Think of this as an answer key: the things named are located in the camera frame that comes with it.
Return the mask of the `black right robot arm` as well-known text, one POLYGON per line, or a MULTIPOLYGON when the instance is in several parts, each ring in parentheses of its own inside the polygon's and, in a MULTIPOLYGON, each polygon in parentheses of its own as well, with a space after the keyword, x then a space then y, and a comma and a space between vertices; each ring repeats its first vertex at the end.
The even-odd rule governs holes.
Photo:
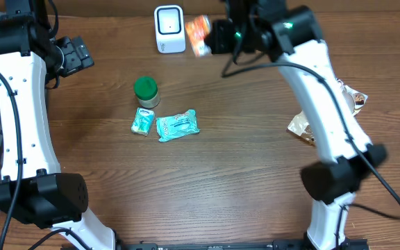
POLYGON ((312 197, 311 222, 300 240, 274 240, 275 249, 366 249, 344 226, 356 192, 376 174, 387 151, 373 144, 353 116, 333 71, 321 27, 307 6, 284 1, 227 1, 226 19, 212 24, 206 44, 235 63, 259 51, 292 88, 316 138, 319 160, 301 170, 312 197))

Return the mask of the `brown bread snack bag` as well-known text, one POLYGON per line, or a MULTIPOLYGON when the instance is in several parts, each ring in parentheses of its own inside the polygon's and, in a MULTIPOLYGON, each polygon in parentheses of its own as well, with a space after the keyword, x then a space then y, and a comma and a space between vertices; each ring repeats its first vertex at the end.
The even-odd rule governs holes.
MULTIPOLYGON (((347 102, 347 105, 352 115, 356 116, 365 105, 368 96, 349 87, 348 85, 345 85, 344 82, 339 78, 337 78, 336 81, 340 86, 342 94, 347 102)), ((301 138, 304 142, 315 146, 315 137, 311 130, 308 119, 303 111, 294 116, 292 121, 287 126, 287 130, 291 134, 294 134, 295 136, 301 138)))

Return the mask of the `orange tissue pack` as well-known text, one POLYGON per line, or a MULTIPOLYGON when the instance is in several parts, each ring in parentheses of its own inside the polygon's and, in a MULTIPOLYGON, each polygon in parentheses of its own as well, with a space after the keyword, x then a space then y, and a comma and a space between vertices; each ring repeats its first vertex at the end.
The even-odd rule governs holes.
POLYGON ((207 56, 212 53, 211 48, 205 43, 205 38, 210 34, 210 22, 206 15, 195 17, 192 21, 186 22, 185 31, 196 57, 207 56))

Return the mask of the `small teal tissue pack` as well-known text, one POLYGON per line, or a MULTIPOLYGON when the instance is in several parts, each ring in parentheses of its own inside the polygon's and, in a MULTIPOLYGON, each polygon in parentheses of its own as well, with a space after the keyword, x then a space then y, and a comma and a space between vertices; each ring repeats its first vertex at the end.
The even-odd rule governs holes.
POLYGON ((138 108, 131 125, 131 131, 136 134, 148 136, 155 118, 155 112, 145 108, 138 108))

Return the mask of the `teal wet wipes pack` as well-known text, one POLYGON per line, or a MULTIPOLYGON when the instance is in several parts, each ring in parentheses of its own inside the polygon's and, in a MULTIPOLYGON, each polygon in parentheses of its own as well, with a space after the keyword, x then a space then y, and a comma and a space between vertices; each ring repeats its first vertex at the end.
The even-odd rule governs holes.
POLYGON ((200 132, 197 124, 197 114, 193 109, 173 116, 158 117, 156 119, 156 129, 160 136, 159 142, 168 142, 200 132))

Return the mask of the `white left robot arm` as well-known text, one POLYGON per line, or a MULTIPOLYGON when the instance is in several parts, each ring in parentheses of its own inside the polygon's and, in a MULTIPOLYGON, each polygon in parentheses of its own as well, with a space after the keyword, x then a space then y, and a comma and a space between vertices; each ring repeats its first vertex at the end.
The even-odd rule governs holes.
POLYGON ((93 66, 80 37, 57 38, 52 1, 7 1, 0 15, 0 211, 62 235, 76 249, 120 249, 117 234, 90 210, 80 174, 64 173, 47 117, 47 84, 93 66))

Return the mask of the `green lid jar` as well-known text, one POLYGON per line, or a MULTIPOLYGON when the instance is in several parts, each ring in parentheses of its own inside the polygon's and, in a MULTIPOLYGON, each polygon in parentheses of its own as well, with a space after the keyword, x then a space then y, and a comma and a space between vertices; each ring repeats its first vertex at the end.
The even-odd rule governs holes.
POLYGON ((160 102, 160 94, 156 81, 149 76, 139 77, 134 86, 134 93, 139 104, 144 108, 154 108, 160 102))

